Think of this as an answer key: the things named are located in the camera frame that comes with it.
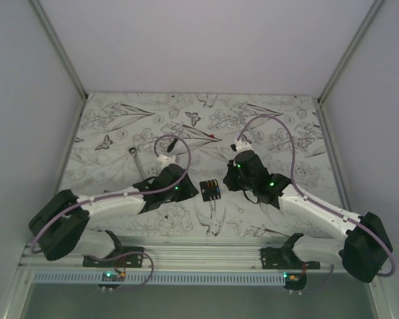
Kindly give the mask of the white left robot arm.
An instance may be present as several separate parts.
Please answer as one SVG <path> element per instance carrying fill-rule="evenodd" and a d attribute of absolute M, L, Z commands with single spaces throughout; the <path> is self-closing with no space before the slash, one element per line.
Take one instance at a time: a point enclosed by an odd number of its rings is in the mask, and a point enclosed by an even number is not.
<path fill-rule="evenodd" d="M 30 220 L 29 230 L 34 236 L 30 250 L 44 254 L 48 261 L 80 251 L 114 267 L 123 253 L 116 236 L 110 231 L 88 231 L 89 225 L 121 215 L 137 216 L 198 193 L 187 171 L 174 163 L 157 176 L 117 192 L 81 196 L 64 189 Z"/>

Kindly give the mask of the black fuse box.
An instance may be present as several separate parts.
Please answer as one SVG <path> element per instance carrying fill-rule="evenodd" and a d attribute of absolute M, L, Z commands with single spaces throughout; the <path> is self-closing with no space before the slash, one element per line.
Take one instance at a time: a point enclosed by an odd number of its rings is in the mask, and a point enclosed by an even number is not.
<path fill-rule="evenodd" d="M 202 196 L 202 199 L 204 202 L 215 201 L 215 200 L 221 199 L 221 192 L 218 193 L 216 191 L 216 188 L 219 188 L 219 190 L 220 190 L 218 182 L 217 182 L 217 185 L 213 184 L 212 186 L 209 185 L 209 187 L 208 187 L 206 185 L 206 181 L 201 181 L 199 183 L 199 186 L 200 186 L 200 190 L 201 190 L 201 196 Z"/>

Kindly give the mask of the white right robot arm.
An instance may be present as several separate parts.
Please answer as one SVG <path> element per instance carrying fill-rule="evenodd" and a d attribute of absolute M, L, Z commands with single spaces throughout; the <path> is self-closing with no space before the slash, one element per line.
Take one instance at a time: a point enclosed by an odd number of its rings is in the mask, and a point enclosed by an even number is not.
<path fill-rule="evenodd" d="M 369 283 L 393 259 L 393 247 L 379 216 L 339 209 L 297 186 L 279 173 L 269 173 L 252 150 L 238 153 L 227 164 L 223 179 L 230 191 L 250 191 L 259 203 L 304 217 L 330 237 L 293 235 L 281 260 L 287 268 L 316 261 L 342 266 L 355 279 Z"/>

